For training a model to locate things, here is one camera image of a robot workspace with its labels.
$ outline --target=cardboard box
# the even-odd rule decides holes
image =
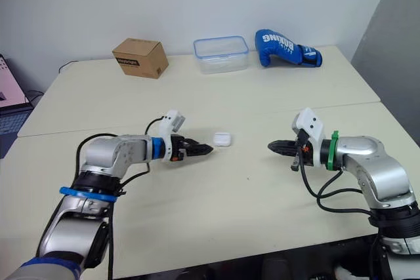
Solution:
[[[157,79],[168,66],[162,44],[157,41],[128,38],[112,54],[126,75]]]

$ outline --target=laptop screen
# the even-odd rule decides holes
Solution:
[[[13,77],[3,56],[0,55],[0,109],[29,105],[24,91]]]

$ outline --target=blue boxing glove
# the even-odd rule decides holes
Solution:
[[[255,47],[260,54],[260,62],[264,67],[270,64],[270,55],[295,65],[319,67],[322,64],[321,53],[304,45],[297,45],[286,36],[272,30],[259,30],[255,34]]]

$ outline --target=black cable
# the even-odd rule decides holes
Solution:
[[[110,203],[108,213],[108,234],[109,234],[109,249],[108,249],[108,280],[112,280],[114,273],[114,203]]]
[[[88,142],[89,140],[92,140],[93,138],[105,137],[105,136],[116,137],[117,135],[116,134],[108,134],[108,133],[94,134],[94,135],[84,139],[84,141],[80,142],[80,144],[78,145],[77,150],[76,150],[76,168],[75,168],[73,183],[77,180],[77,177],[79,177],[80,151],[81,151],[81,148],[83,147],[83,145],[86,142]]]
[[[367,214],[368,216],[372,216],[375,218],[375,215],[368,210],[365,209],[357,209],[357,208],[349,208],[349,209],[334,209],[334,208],[329,208],[324,206],[323,204],[321,204],[321,198],[320,196],[322,196],[322,193],[324,192],[324,190],[332,183],[334,182],[336,179],[338,179],[338,177],[340,177],[343,174],[343,171],[340,170],[335,176],[333,176],[332,178],[330,178],[325,184],[324,186],[321,187],[320,191],[318,192],[318,196],[316,198],[316,203],[318,204],[318,206],[325,211],[328,212],[334,212],[334,213],[364,213]]]
[[[375,279],[375,268],[373,266],[373,261],[375,259],[375,251],[376,248],[379,244],[379,240],[381,238],[381,229],[378,229],[378,233],[375,237],[375,240],[372,243],[372,246],[370,246],[370,251],[369,251],[369,280],[374,280]]]
[[[149,125],[147,125],[147,127],[146,127],[146,131],[144,132],[144,134],[147,134],[147,133],[148,133],[149,128],[150,128],[150,127],[151,127],[154,123],[156,123],[157,121],[161,121],[163,118],[164,118],[164,116],[162,116],[162,117],[160,117],[160,118],[156,118],[156,119],[154,119],[153,121],[151,121],[151,122],[149,123]]]
[[[163,116],[157,119],[154,119],[149,123],[149,125],[146,127],[145,134],[148,133],[149,128],[157,121],[161,121],[163,119]],[[74,180],[73,183],[77,180],[77,177],[79,176],[79,169],[80,169],[80,151],[83,145],[88,142],[89,140],[92,140],[93,138],[97,137],[103,137],[103,136],[110,136],[110,137],[116,137],[116,134],[109,134],[109,133],[100,133],[100,134],[94,134],[90,137],[87,137],[82,141],[76,150],[76,166],[75,166],[75,174],[74,174]],[[119,185],[119,194],[122,194],[123,187],[127,185],[132,180],[135,180],[136,178],[148,174],[150,172],[150,165],[149,163],[147,165],[147,170],[138,174],[133,175],[128,180],[124,181]],[[110,208],[108,210],[108,235],[109,235],[109,252],[108,252],[108,280],[112,280],[112,276],[114,273],[114,203],[110,203]]]
[[[154,123],[156,123],[157,121],[161,121],[163,118],[164,118],[164,116],[159,117],[159,118],[156,118],[156,119],[154,119],[153,121],[151,121],[151,122],[149,123],[149,125],[147,125],[147,127],[146,127],[146,131],[144,131],[144,134],[147,134],[147,133],[149,132],[150,127],[151,127]],[[149,162],[147,162],[147,163],[146,163],[146,166],[147,166],[147,170],[146,170],[146,171],[144,171],[144,172],[140,172],[140,173],[137,173],[137,174],[135,174],[135,175],[132,175],[132,177],[130,177],[129,179],[127,179],[125,182],[121,183],[121,185],[120,185],[120,191],[123,189],[123,187],[124,187],[125,185],[127,185],[127,184],[128,184],[129,182],[131,182],[132,180],[135,180],[136,178],[138,178],[138,177],[140,177],[140,176],[143,176],[143,175],[145,175],[145,174],[148,174],[148,173],[150,172],[150,164],[149,164]]]
[[[63,69],[63,67],[66,67],[68,64],[71,64],[72,62],[78,62],[78,60],[71,60],[69,62],[66,62],[64,65],[62,65],[61,67],[59,67],[58,73],[61,73],[61,69]]]
[[[32,103],[33,101],[35,101],[37,98],[40,98],[41,96],[43,96],[44,94],[40,94],[40,95],[37,95],[37,96],[35,96],[35,97],[33,97],[33,98],[31,98],[30,100],[28,100],[30,103]]]
[[[312,190],[312,188],[309,185],[308,177],[306,176],[306,171],[305,171],[305,164],[303,163],[302,148],[298,147],[297,148],[297,153],[299,155],[299,164],[300,164],[299,166],[301,168],[301,174],[302,174],[303,183],[304,183],[306,189],[309,191],[309,193],[313,197],[315,197],[315,198],[318,198],[319,197],[320,199],[323,199],[323,198],[328,198],[328,197],[337,195],[338,193],[346,193],[346,192],[362,193],[361,190],[358,190],[356,188],[341,188],[339,190],[332,191],[331,193],[326,193],[325,195],[318,196],[318,194],[317,193],[314,193],[314,191]]]
[[[38,90],[27,90],[26,92],[36,92],[39,93],[41,95],[44,95],[44,92],[38,91]]]

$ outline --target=gray wall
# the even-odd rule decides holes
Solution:
[[[419,49],[420,0],[381,0],[352,59],[353,66],[418,144]]]
[[[111,58],[126,37],[191,54],[203,37],[272,28],[297,43],[337,45],[350,60],[379,0],[0,0],[2,51],[25,89],[45,90],[68,60]]]

